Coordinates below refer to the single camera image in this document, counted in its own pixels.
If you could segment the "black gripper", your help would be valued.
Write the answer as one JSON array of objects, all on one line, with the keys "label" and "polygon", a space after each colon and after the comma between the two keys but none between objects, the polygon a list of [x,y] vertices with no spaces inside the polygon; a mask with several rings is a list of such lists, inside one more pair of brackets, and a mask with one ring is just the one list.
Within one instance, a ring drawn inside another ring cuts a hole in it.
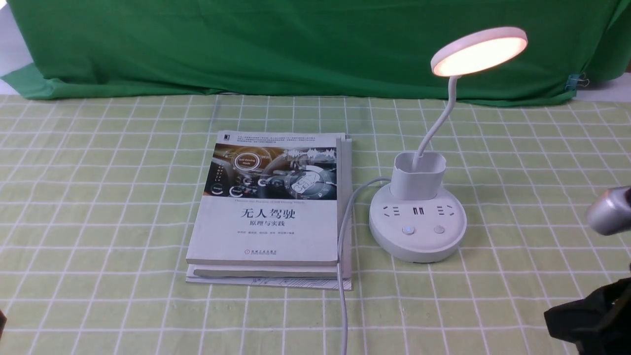
[{"label": "black gripper", "polygon": [[631,353],[631,279],[602,286],[583,299],[544,312],[552,338],[574,344],[580,355]]}]

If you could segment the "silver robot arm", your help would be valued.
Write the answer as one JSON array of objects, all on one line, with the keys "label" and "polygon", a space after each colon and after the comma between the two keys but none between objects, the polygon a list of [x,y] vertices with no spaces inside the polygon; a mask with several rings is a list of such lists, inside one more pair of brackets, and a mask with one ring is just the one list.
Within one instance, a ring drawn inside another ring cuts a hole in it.
[{"label": "silver robot arm", "polygon": [[[586,213],[588,226],[610,236],[631,227],[631,189],[610,188]],[[549,335],[574,344],[580,355],[631,353],[631,279],[599,287],[588,296],[544,312]]]}]

